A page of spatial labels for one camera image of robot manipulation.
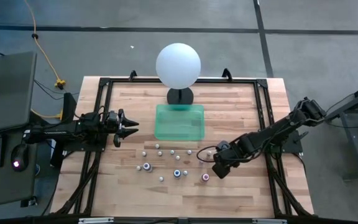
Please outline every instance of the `computer mouse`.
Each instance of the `computer mouse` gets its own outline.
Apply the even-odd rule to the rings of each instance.
[[[11,165],[14,171],[22,172],[29,165],[29,147],[27,144],[15,146],[11,154]]]

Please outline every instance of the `black stand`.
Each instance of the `black stand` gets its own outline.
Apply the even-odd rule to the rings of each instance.
[[[193,104],[194,95],[191,89],[182,90],[170,89],[167,95],[167,101],[170,105],[191,105]]]

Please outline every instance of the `yellow cable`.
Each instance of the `yellow cable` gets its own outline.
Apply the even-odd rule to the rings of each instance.
[[[34,16],[34,12],[30,6],[30,4],[27,2],[27,0],[24,0],[25,4],[27,5],[27,7],[29,8],[29,11],[31,13],[31,17],[32,17],[32,22],[33,22],[33,25],[34,25],[34,34],[37,34],[37,23],[35,22],[35,16]],[[45,53],[45,51],[42,49],[41,45],[38,43],[37,39],[34,37],[33,38],[34,41],[35,41],[35,44],[37,44],[38,48],[41,50],[41,52],[43,53],[43,55],[45,56],[45,59],[47,59],[47,62],[50,66],[50,68],[53,70],[54,74],[56,75],[56,78],[59,81],[61,81],[60,77],[57,75],[57,72],[55,70],[55,68],[53,67],[52,63],[50,63],[50,60],[47,56],[47,54]]]
[[[60,118],[60,114],[56,114],[54,116],[45,116],[45,115],[42,115],[42,114],[38,114],[33,109],[31,109],[31,112],[35,113],[36,115],[40,116],[41,118]]]

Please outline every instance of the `green tray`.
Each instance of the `green tray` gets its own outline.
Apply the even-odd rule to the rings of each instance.
[[[169,141],[204,139],[204,106],[157,105],[154,136]]]

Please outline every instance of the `lamp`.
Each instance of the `lamp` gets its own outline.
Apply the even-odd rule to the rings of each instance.
[[[190,105],[194,94],[189,88],[201,73],[197,52],[186,44],[170,44],[161,50],[155,63],[161,82],[170,87],[167,101],[170,105]]]

